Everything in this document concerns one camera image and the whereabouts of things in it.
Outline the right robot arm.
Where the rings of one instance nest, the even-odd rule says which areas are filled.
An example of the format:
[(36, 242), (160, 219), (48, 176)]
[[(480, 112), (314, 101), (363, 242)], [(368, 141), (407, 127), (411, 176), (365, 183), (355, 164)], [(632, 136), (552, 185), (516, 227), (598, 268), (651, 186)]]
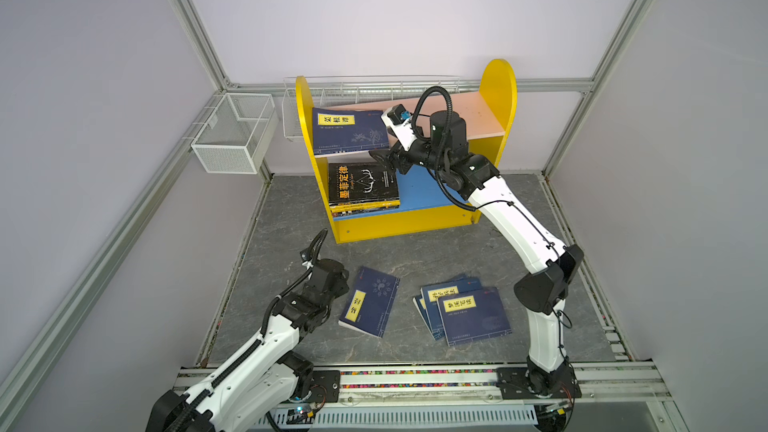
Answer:
[(470, 152), (466, 124), (457, 113), (432, 114), (428, 134), (422, 133), (416, 119), (401, 105), (386, 109), (381, 120), (396, 142), (371, 152), (371, 157), (402, 174), (414, 166), (426, 169), (451, 203), (480, 212), (513, 247), (528, 272), (514, 285), (529, 324), (523, 384), (540, 398), (557, 391), (573, 394), (575, 373), (563, 330), (565, 301), (584, 258), (582, 249), (550, 233), (514, 195), (496, 166), (486, 156)]

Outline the black yellow title book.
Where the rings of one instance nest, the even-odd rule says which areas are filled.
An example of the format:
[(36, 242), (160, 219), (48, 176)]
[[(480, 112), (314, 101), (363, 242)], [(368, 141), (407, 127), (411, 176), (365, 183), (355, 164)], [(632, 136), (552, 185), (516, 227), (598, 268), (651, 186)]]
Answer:
[(377, 162), (331, 163), (328, 200), (332, 209), (400, 204), (396, 174)]

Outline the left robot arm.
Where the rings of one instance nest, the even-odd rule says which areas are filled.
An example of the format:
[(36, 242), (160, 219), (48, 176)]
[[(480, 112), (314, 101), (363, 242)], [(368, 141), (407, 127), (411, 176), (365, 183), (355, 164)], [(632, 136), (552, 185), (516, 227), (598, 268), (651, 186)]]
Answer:
[(280, 403), (311, 394), (314, 364), (295, 347), (349, 291), (338, 261), (311, 259), (306, 271), (267, 306), (260, 329), (220, 367), (184, 393), (153, 405), (148, 431), (246, 431)]

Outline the black wolf eye book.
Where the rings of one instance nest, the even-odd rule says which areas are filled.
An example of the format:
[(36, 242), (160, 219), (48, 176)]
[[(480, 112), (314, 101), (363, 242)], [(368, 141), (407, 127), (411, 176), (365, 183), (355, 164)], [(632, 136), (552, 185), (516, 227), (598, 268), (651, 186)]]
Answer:
[(334, 221), (351, 220), (355, 218), (376, 217), (400, 212), (399, 208), (379, 208), (332, 212)]

